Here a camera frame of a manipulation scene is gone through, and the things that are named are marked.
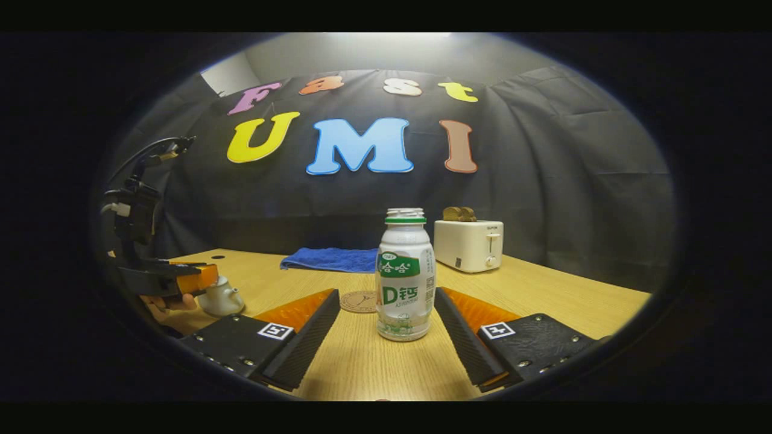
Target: bottle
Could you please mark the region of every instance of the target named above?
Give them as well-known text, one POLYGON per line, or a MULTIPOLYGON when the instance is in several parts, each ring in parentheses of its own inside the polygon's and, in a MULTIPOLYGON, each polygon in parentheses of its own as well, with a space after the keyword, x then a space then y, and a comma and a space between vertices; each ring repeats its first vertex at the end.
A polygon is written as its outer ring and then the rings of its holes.
POLYGON ((421 208, 390 208, 376 258, 378 333, 414 341, 429 330, 434 307, 435 257, 421 208))

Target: wooden table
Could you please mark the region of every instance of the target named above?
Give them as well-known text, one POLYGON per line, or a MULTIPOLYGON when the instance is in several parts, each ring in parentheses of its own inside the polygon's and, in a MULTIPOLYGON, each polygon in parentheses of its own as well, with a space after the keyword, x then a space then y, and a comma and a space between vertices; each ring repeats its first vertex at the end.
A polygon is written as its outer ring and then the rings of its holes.
MULTIPOLYGON (((327 288, 337 288, 341 296, 374 290, 374 274, 281 270, 284 257, 215 249, 176 259, 216 263, 220 274, 239 288, 246 304, 242 314, 250 317, 327 288), (212 259, 217 255, 225 258, 212 259)), ((523 317, 548 314, 595 339, 617 331, 649 296, 508 256, 500 269, 477 274, 438 263, 437 285, 523 317)), ((341 309, 292 395, 318 401, 457 401, 482 395, 470 383, 436 310, 428 334, 412 342, 382 338, 375 330, 375 315, 341 309)), ((186 335, 217 320, 200 307, 157 318, 186 335)))

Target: letter m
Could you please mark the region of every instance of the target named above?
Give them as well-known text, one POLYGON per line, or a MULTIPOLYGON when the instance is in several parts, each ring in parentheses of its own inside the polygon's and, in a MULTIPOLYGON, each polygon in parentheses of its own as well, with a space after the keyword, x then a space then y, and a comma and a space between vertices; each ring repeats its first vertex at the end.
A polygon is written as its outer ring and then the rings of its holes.
POLYGON ((340 164, 335 161, 336 149, 349 170, 357 171, 372 148, 375 148, 374 156, 367 163, 371 171, 411 171, 413 163, 405 156, 402 134, 409 124, 405 119, 383 117, 360 136, 345 119, 316 122, 313 127, 319 130, 317 156, 308 165, 306 172, 311 175, 332 175, 338 172, 340 164))

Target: toaster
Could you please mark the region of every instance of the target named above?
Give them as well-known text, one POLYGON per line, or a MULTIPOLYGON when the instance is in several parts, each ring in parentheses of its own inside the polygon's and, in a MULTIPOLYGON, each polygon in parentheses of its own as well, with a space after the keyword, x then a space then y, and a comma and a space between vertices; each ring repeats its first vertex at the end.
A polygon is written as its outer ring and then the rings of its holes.
POLYGON ((504 224, 489 220, 476 222, 435 222, 435 258, 465 273, 494 270, 501 266, 504 224))

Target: round cork coaster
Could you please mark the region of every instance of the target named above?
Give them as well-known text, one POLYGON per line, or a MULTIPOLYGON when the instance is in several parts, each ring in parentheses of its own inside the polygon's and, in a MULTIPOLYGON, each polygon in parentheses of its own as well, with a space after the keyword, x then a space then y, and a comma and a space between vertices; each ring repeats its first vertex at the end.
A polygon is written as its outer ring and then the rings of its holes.
POLYGON ((375 291, 345 293, 340 298, 340 307, 357 314, 372 314, 375 312, 375 291))

